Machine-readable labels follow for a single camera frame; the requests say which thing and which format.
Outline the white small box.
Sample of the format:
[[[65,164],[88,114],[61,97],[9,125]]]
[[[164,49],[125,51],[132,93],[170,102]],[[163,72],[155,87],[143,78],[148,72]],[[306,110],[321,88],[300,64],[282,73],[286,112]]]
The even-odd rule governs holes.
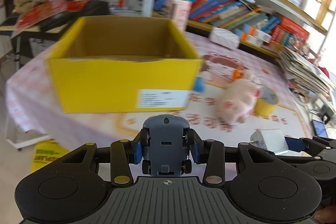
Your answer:
[[[250,143],[275,155],[289,152],[285,135],[280,129],[256,130],[250,137]]]

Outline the grey toy car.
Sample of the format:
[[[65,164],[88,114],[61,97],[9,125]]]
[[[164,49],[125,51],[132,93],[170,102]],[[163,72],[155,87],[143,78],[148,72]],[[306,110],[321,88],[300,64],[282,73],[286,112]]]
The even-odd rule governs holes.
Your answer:
[[[140,131],[142,172],[154,177],[190,174],[194,131],[178,115],[162,114],[144,121]]]

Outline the yellow tape roll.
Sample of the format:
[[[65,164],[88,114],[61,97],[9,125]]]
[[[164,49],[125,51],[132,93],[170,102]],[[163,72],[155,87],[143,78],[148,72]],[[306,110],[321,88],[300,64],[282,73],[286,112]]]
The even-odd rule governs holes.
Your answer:
[[[279,99],[276,92],[264,85],[260,85],[261,97],[256,101],[254,113],[263,118],[271,116],[278,106]]]

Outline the pink plush pig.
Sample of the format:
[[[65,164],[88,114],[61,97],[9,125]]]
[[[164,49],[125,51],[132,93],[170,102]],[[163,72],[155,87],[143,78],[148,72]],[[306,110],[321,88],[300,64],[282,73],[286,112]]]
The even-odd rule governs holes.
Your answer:
[[[219,120],[231,126],[245,123],[253,113],[259,97],[260,85],[247,79],[233,81],[217,99],[216,112]]]

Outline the stack of magazines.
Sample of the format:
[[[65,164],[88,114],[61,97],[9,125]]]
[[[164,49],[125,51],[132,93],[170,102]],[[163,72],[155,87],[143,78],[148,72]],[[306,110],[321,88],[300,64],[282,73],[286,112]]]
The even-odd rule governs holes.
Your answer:
[[[335,84],[319,67],[304,59],[298,53],[283,48],[279,53],[279,63],[285,78],[296,88],[328,97]]]

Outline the yellow bag on floor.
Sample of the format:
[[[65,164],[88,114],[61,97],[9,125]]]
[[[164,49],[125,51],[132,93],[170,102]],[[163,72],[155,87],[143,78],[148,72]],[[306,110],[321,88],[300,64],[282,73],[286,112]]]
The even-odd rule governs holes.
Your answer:
[[[47,140],[37,143],[34,148],[34,155],[30,168],[30,173],[41,169],[47,164],[64,156],[68,152],[68,149],[63,148],[55,140]]]

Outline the yellow cardboard box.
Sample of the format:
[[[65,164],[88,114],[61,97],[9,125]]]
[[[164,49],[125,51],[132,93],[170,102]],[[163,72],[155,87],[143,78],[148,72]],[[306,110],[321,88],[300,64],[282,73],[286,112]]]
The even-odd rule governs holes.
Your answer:
[[[202,66],[172,20],[81,17],[46,58],[67,113],[182,110]]]

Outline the pink cartoon table mat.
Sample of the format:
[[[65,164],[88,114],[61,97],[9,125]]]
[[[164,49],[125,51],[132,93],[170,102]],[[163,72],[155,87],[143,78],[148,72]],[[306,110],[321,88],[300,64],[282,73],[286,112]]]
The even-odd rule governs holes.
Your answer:
[[[257,130],[301,138],[311,137],[303,112],[295,106],[281,71],[275,65],[241,50],[228,50],[202,36],[187,38],[204,59],[198,81],[202,92],[191,92],[185,118],[202,137],[228,146],[249,141]],[[7,109],[25,132],[50,135],[64,147],[87,141],[100,146],[138,134],[149,113],[66,114],[51,86],[41,53],[6,84]]]

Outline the white quilted pouch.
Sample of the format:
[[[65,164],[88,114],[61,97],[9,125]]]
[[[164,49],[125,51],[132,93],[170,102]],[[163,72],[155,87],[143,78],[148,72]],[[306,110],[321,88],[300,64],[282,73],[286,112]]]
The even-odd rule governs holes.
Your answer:
[[[209,41],[230,50],[235,50],[240,44],[240,39],[236,34],[227,29],[218,27],[213,27],[211,30]]]

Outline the orange white book box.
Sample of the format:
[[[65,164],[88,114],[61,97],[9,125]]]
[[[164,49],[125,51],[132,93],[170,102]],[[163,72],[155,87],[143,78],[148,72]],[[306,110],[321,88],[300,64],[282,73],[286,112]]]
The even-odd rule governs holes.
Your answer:
[[[271,36],[258,28],[252,27],[248,24],[244,24],[240,28],[236,28],[234,33],[240,38],[241,41],[254,44],[256,46],[262,46],[263,44],[269,44]]]

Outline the pink cylindrical container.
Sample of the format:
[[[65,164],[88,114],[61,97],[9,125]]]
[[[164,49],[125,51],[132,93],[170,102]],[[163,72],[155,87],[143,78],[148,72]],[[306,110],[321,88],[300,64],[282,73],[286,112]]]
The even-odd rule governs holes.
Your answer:
[[[171,19],[175,25],[185,32],[192,3],[187,0],[166,0],[163,7],[164,17]]]

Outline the black electronic keyboard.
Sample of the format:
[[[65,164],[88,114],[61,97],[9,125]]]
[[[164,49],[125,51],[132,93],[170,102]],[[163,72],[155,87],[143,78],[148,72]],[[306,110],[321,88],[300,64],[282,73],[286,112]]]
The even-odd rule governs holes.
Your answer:
[[[78,12],[61,12],[55,16],[45,19],[30,28],[21,31],[15,29],[15,24],[22,14],[14,13],[1,24],[1,35],[15,38],[19,35],[26,35],[29,38],[60,37],[70,26],[82,16],[109,15],[109,5],[105,1],[89,0],[89,2]]]

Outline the red paper packet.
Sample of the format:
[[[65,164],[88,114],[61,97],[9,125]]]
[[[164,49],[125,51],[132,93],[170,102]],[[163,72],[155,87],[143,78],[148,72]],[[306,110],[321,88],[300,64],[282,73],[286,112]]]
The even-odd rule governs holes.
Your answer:
[[[30,28],[31,26],[48,19],[61,12],[78,12],[89,2],[89,0],[66,1],[51,0],[35,6],[29,11],[23,13],[15,24],[17,31]]]

